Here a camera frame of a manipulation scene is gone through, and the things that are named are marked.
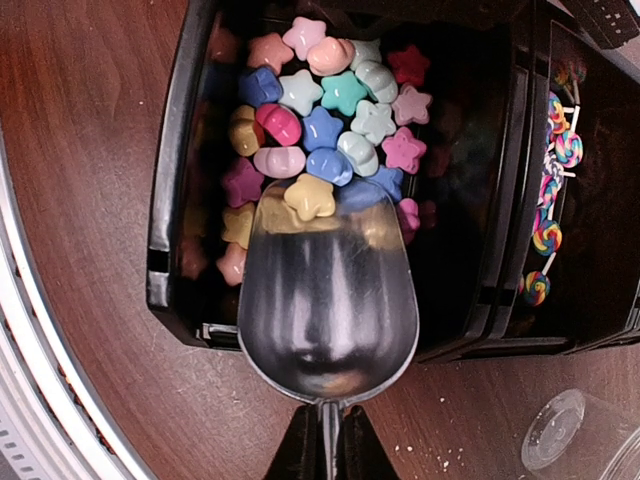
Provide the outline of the black three-compartment candy tray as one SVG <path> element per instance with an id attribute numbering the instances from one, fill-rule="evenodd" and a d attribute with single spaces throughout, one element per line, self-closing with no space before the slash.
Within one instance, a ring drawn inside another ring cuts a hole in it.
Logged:
<path id="1" fill-rule="evenodd" d="M 146 302 L 186 345 L 237 350 L 239 291 L 223 254 L 226 133 L 250 38 L 298 16 L 328 33 L 417 47 L 430 121 L 408 248 L 421 361 L 574 353 L 639 340 L 639 35 L 625 1 L 192 1 L 154 172 Z M 521 281 L 549 256 L 551 289 Z"/>

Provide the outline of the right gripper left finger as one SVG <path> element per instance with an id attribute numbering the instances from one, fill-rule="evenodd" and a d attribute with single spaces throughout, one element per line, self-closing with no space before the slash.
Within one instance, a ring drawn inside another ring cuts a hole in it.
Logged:
<path id="1" fill-rule="evenodd" d="M 264 480 L 313 480 L 319 466 L 318 414 L 315 406 L 298 407 Z"/>

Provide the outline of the clear plastic cup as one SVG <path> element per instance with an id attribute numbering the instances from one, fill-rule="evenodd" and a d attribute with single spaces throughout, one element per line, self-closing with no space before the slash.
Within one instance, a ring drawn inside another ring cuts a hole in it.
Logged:
<path id="1" fill-rule="evenodd" d="M 521 461 L 538 479 L 637 479 L 639 418 L 567 389 L 534 418 Z"/>

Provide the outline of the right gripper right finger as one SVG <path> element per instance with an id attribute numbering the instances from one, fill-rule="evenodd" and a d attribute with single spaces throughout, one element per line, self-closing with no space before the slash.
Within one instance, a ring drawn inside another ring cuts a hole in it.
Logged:
<path id="1" fill-rule="evenodd" d="M 399 479 L 362 406 L 356 405 L 350 410 L 345 417 L 341 435 L 342 479 Z"/>

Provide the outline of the metal scoop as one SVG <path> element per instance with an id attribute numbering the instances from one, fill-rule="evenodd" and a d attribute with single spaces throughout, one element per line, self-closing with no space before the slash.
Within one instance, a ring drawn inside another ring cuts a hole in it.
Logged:
<path id="1" fill-rule="evenodd" d="M 333 186 L 335 213 L 302 221 L 284 201 L 296 179 L 269 185 L 256 208 L 237 337 L 270 386 L 317 408 L 314 479 L 342 479 L 345 417 L 409 366 L 418 306 L 385 190 L 364 179 Z"/>

